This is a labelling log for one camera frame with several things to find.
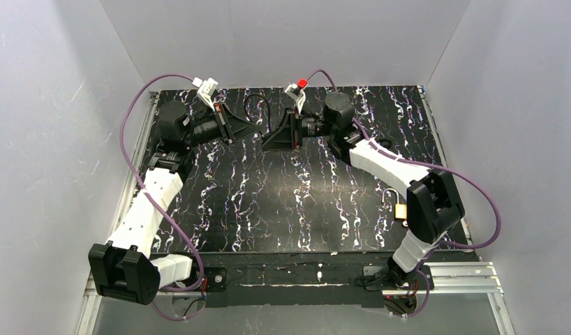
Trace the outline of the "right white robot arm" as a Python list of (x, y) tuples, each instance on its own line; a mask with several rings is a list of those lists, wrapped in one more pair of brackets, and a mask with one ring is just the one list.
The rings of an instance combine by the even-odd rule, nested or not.
[(323, 137), (331, 154), (347, 165), (384, 181), (396, 191), (405, 191), (408, 231), (388, 260), (388, 272), (407, 276), (420, 268), (443, 235), (465, 214), (452, 173), (437, 165), (405, 161), (364, 134), (355, 118), (350, 96), (332, 91), (318, 114), (303, 110), (306, 94), (296, 84), (284, 90), (294, 100), (276, 130), (264, 136), (265, 151), (292, 151), (310, 137)]

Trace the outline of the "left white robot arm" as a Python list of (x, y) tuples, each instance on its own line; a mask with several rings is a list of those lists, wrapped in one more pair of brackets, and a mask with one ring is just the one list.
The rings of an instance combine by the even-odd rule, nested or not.
[(178, 101), (165, 103), (158, 115), (158, 146), (147, 164), (140, 191), (119, 227), (88, 254), (96, 292), (137, 304), (150, 304), (156, 293), (177, 281), (200, 279), (200, 265), (185, 252), (150, 258), (154, 237), (168, 207), (183, 188), (195, 160), (195, 148), (220, 140), (233, 144), (260, 130), (229, 111), (225, 103), (202, 105), (193, 114)]

